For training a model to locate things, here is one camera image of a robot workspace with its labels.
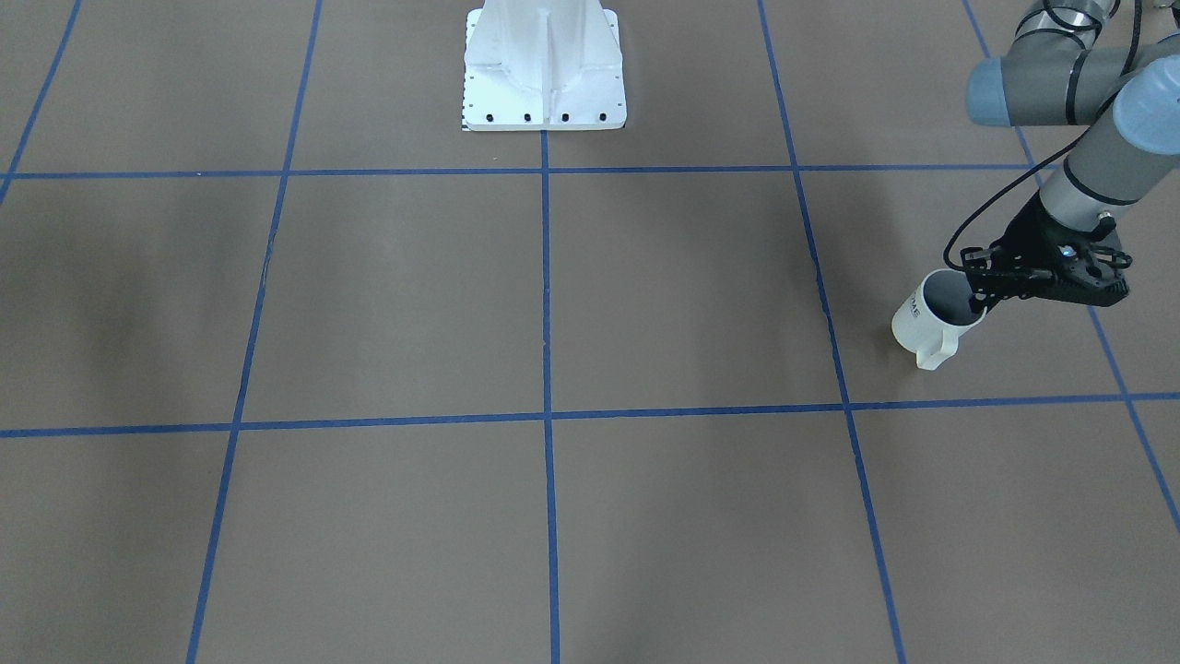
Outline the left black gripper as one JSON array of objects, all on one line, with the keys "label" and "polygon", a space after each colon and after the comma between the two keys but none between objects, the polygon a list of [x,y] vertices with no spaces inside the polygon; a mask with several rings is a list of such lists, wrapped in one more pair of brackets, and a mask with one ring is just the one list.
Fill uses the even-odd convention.
[{"label": "left black gripper", "polygon": [[1040,195],[1032,196],[988,246],[961,249],[962,272],[971,290],[974,314],[986,314],[1007,294],[1007,280],[1023,287],[1045,287],[1073,278],[1083,268],[1076,234],[1058,224]]}]

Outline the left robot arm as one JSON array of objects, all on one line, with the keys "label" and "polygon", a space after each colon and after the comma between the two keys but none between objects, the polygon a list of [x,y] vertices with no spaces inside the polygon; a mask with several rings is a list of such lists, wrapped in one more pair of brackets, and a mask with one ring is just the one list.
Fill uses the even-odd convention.
[{"label": "left robot arm", "polygon": [[1108,307],[1129,292],[1117,221],[1176,167],[1176,35],[1097,50],[1115,12],[1114,1],[1037,1],[1008,53],[971,72],[977,125],[1082,130],[998,239],[948,259],[974,314],[1003,300]]}]

